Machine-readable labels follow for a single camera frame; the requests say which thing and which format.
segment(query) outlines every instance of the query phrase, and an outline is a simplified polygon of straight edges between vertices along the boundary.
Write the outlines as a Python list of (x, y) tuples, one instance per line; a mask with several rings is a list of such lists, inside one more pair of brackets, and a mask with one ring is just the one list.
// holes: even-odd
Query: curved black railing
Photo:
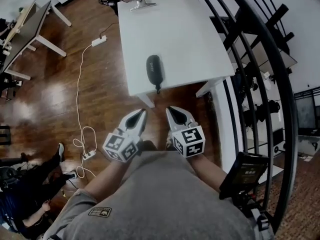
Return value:
[[(251, 62), (250, 70), (253, 71), (253, 74), (256, 77), (256, 80), (259, 86), (262, 105), (265, 111), (267, 146), (268, 146), (268, 157), (269, 157), (269, 164), (267, 169), (267, 180), (266, 180), (264, 199), (263, 199), (263, 205), (262, 205), (263, 209), (267, 209), (271, 183), (272, 183), (272, 168), (273, 168), (273, 159), (274, 159), (273, 135), (272, 135), (273, 131), (272, 131), (271, 114), (270, 114), (270, 108), (268, 104), (266, 89), (265, 89), (263, 78), (261, 76), (261, 73), (257, 64), (257, 60), (254, 56), (254, 53), (252, 51), (252, 48), (249, 45), (249, 42), (246, 36), (243, 33), (244, 24), (251, 24), (254, 27), (258, 35), (258, 38), (261, 41), (262, 46), (265, 50), (265, 53), (269, 59), (270, 65), (272, 67), (272, 71), (274, 73), (274, 78), (277, 81), (277, 86), (278, 86), (278, 91), (279, 91), (281, 104), (282, 104), (282, 111), (283, 111), (286, 150), (285, 150), (285, 162), (284, 162), (283, 180), (282, 180), (280, 195), (279, 195), (274, 216), (270, 220), (273, 231), (276, 232), (283, 219), (283, 216), (285, 214), (285, 211), (288, 206), (288, 202), (293, 190), (293, 184), (294, 184), (294, 178), (295, 178), (296, 166), (297, 166), (297, 157), (298, 157), (297, 111), (296, 111), (296, 104), (294, 100), (293, 91), (291, 88), (291, 83), (289, 81), (289, 76), (286, 71), (285, 64), (280, 55), (279, 49), (277, 48), (277, 45), (271, 33), (269, 32), (266, 24), (260, 18), (259, 14), (255, 11), (255, 9), (251, 6), (251, 4), (247, 0), (234, 0), (239, 6), (239, 11), (236, 14), (236, 17), (232, 15), (231, 11), (229, 10), (229, 8), (227, 7), (227, 5), (224, 3), (223, 0), (217, 0), (229, 17), (230, 24), (228, 27), (225, 25), (224, 21), (219, 16), (219, 14), (217, 13), (216, 9), (211, 4), (211, 2), (209, 0), (204, 0), (204, 1), (212, 11), (215, 18), (217, 19), (217, 22), (220, 28), (223, 30), (223, 33), (225, 34), (225, 40), (223, 42), (224, 47), (227, 51), (231, 49), (234, 55), (236, 64), (238, 66), (239, 72), (241, 74), (241, 77), (244, 80), (244, 89), (247, 94), (249, 110), (252, 115), (252, 121), (253, 121), (252, 130), (253, 130), (253, 139), (254, 139), (254, 152), (256, 154), (259, 154), (259, 137), (258, 137), (258, 130), (257, 130), (257, 119), (255, 115), (255, 107), (254, 107), (253, 99), (251, 96), (249, 84), (246, 78), (245, 70), (242, 65), (239, 53), (235, 49), (235, 46), (233, 44), (238, 37), (240, 37), (242, 44), (246, 50), (246, 53), (248, 54), (249, 60)], [(236, 96), (237, 106), (239, 111), (239, 120), (241, 125), (241, 132), (242, 132), (243, 149), (244, 151), (247, 151), (248, 145), (247, 145), (246, 126), (244, 123), (241, 99), (239, 98), (239, 90), (237, 90), (234, 77), (232, 77), (231, 80), (235, 90), (235, 96)], [(226, 90), (226, 94), (228, 94), (229, 90), (227, 91), (228, 87), (226, 83), (224, 83), (224, 87)], [(230, 111), (233, 111), (232, 104), (230, 102), (229, 102), (229, 108), (230, 108)], [(233, 126), (234, 136), (236, 137), (237, 129), (235, 126), (235, 120), (232, 120), (232, 126)], [(235, 143), (235, 147), (237, 147), (238, 138), (234, 138), (234, 143)]]

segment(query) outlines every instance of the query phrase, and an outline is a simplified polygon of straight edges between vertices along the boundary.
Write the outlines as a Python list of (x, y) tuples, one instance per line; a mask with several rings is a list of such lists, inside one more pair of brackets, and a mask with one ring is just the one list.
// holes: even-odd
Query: shoe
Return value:
[(57, 150), (57, 153), (59, 154), (59, 157), (60, 157), (60, 163), (62, 163), (65, 160), (64, 152), (65, 152), (65, 146), (63, 143), (60, 142), (58, 144), (58, 150)]
[(78, 178), (78, 175), (75, 170), (66, 172), (63, 175), (65, 175), (68, 178), (68, 180), (74, 180)]

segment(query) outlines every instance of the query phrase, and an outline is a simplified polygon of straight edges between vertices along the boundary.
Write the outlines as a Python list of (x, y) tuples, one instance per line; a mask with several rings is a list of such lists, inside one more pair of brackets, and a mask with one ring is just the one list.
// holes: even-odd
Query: gray t-shirt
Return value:
[(176, 151), (135, 157), (120, 188), (100, 203), (78, 190), (44, 239), (55, 234), (63, 240), (255, 239), (250, 221)]

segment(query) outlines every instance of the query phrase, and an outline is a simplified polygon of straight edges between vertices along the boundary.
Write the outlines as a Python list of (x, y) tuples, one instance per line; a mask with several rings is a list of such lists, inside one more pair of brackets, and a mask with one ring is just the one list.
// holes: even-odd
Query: white table leg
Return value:
[(52, 3), (51, 9), (68, 27), (71, 27), (71, 22)]
[(224, 79), (223, 78), (219, 78), (219, 79), (210, 79), (208, 80), (208, 82), (206, 82), (206, 84), (204, 86), (202, 86), (200, 88), (200, 90), (198, 90), (195, 94), (195, 96), (197, 98), (202, 97), (203, 95), (205, 95), (207, 92), (210, 92), (211, 88), (214, 87), (215, 85), (221, 83)]
[(152, 100), (149, 99), (149, 97), (148, 97), (146, 94), (144, 94), (144, 93), (138, 94), (137, 97), (138, 97), (140, 100), (142, 100), (149, 108), (152, 108), (152, 109), (153, 109), (153, 108), (156, 107), (155, 104), (152, 102)]
[(43, 45), (49, 47), (51, 50), (55, 51), (57, 54), (60, 54), (63, 57), (67, 56), (67, 53), (65, 51), (63, 51), (59, 47), (55, 46), (52, 42), (49, 42), (47, 39), (45, 39), (41, 35), (37, 35), (35, 39), (38, 40)]
[(18, 77), (18, 78), (22, 78), (22, 79), (26, 79), (26, 80), (30, 80), (31, 79), (31, 77), (26, 75), (26, 74), (21, 74), (19, 72), (15, 72), (15, 71), (12, 71), (10, 69), (7, 69), (5, 72), (10, 74), (10, 75), (12, 75), (12, 76)]
[(31, 51), (34, 51), (34, 52), (37, 50), (37, 49), (36, 49), (35, 47), (33, 47), (32, 45), (29, 45), (29, 46), (28, 46), (28, 49), (30, 49)]

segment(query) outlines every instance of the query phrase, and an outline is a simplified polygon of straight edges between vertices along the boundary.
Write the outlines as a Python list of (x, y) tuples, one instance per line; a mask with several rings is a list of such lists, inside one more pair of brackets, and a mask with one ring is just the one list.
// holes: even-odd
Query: shirt sleeve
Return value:
[(54, 235), (61, 236), (63, 230), (75, 217), (91, 209), (97, 203), (97, 200), (94, 199), (87, 191), (84, 189), (78, 189), (68, 200), (54, 223), (45, 232), (43, 240), (48, 240)]

